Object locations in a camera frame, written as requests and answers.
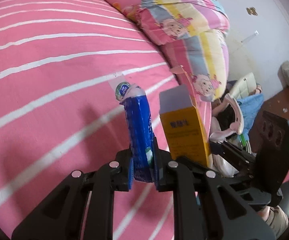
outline striped bed sheet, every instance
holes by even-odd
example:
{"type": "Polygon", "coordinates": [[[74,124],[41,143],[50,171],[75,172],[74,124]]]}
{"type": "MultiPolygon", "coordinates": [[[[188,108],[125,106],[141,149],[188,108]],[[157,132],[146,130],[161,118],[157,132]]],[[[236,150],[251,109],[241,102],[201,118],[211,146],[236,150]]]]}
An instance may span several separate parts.
{"type": "MultiPolygon", "coordinates": [[[[167,149],[159,93],[178,83],[132,22],[104,0],[0,0],[0,227],[8,236],[71,171],[97,170],[128,147],[107,82],[115,72],[146,90],[167,149]]],[[[199,110],[208,132],[210,103],[199,110]]],[[[173,238],[170,192],[135,182],[114,201],[114,240],[173,238]]]]}

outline brown floor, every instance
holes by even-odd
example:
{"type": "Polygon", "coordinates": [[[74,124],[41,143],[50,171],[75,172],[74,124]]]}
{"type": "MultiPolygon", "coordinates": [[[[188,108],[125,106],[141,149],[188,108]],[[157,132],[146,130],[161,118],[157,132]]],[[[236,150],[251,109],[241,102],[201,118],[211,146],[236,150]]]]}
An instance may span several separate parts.
{"type": "Polygon", "coordinates": [[[259,120],[264,110],[289,120],[289,88],[285,88],[273,98],[263,103],[254,121],[254,125],[249,132],[250,144],[253,152],[257,152],[262,143],[259,133],[259,129],[261,128],[259,120]]]}

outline black device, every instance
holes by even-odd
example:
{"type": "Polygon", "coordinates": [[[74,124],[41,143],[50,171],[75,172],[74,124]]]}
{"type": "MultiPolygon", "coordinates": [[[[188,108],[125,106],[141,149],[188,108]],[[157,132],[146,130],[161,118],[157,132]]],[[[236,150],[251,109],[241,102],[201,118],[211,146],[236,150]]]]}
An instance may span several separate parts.
{"type": "MultiPolygon", "coordinates": [[[[289,169],[289,121],[267,112],[262,117],[268,130],[262,129],[265,148],[256,157],[227,141],[210,143],[213,153],[239,171],[233,178],[221,178],[185,157],[174,161],[155,139],[155,186],[160,192],[173,191],[175,240],[275,239],[256,212],[282,199],[279,187],[289,169]],[[270,158],[263,157],[268,150],[270,158]],[[264,169],[272,158],[283,167],[268,173],[264,169]]],[[[114,192],[129,190],[131,158],[127,149],[97,171],[73,171],[17,226],[12,240],[112,239],[114,192]]],[[[289,228],[286,231],[279,239],[289,239],[289,228]]],[[[0,230],[4,239],[8,238],[0,230]]]]}

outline bed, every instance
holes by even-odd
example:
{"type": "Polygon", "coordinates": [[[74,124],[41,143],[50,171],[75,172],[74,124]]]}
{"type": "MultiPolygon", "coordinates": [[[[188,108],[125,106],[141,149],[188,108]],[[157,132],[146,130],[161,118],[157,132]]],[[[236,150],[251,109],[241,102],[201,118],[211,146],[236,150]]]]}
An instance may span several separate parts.
{"type": "MultiPolygon", "coordinates": [[[[0,227],[22,219],[71,171],[97,170],[129,145],[116,72],[146,90],[167,149],[159,92],[178,86],[160,50],[104,0],[0,0],[0,227]]],[[[199,102],[207,133],[209,102],[199,102]]],[[[113,239],[173,238],[172,194],[116,192],[113,239]]]]}

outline blue cloth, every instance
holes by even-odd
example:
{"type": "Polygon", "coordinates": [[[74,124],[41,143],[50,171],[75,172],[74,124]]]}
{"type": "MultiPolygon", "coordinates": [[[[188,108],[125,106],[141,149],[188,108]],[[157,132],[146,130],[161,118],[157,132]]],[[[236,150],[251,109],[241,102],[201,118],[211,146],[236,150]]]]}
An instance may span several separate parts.
{"type": "Polygon", "coordinates": [[[257,116],[263,102],[264,97],[261,94],[248,96],[246,98],[237,100],[243,118],[244,118],[244,128],[243,128],[243,136],[245,140],[249,140],[249,131],[252,128],[255,117],[257,116]]]}

